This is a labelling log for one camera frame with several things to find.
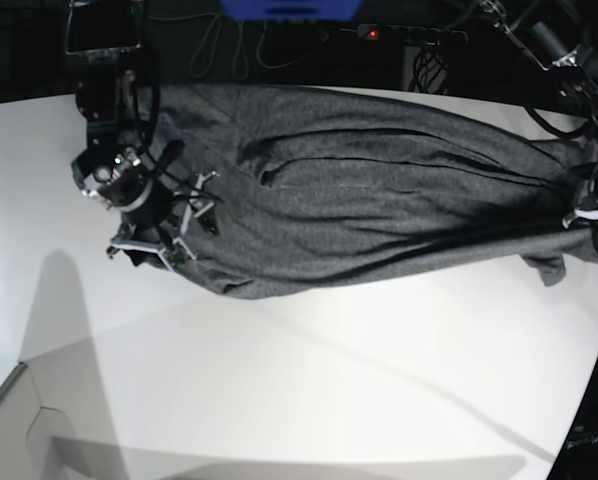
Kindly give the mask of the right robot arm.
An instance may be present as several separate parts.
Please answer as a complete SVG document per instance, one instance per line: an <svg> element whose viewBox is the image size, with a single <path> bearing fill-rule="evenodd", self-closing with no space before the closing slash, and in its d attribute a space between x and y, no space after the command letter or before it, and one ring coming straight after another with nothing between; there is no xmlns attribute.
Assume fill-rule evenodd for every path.
<svg viewBox="0 0 598 480"><path fill-rule="evenodd" d="M71 1L64 50L83 70L75 103L86 121L84 151L71 163L80 192L120 215L106 250L185 275L196 254L185 242L197 222L211 233L219 198L205 185L217 172L180 178L169 168L184 144L169 141L158 157L150 146L160 108L154 63L143 49L142 1Z"/></svg>

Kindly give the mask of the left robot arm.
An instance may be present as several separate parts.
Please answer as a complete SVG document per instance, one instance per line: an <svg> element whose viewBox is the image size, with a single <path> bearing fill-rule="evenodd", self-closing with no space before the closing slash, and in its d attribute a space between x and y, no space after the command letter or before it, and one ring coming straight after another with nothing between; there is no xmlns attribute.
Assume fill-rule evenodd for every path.
<svg viewBox="0 0 598 480"><path fill-rule="evenodd" d="M589 72L592 48L574 7L567 1L470 1L442 29L456 30L477 12L542 71L558 73L565 93L587 108L587 122L571 131L553 127L527 106L525 110L534 121L560 139L589 134L598 144L598 85ZM572 212L564 217L563 224L568 227L576 220L598 221L598 158L583 175Z"/></svg>

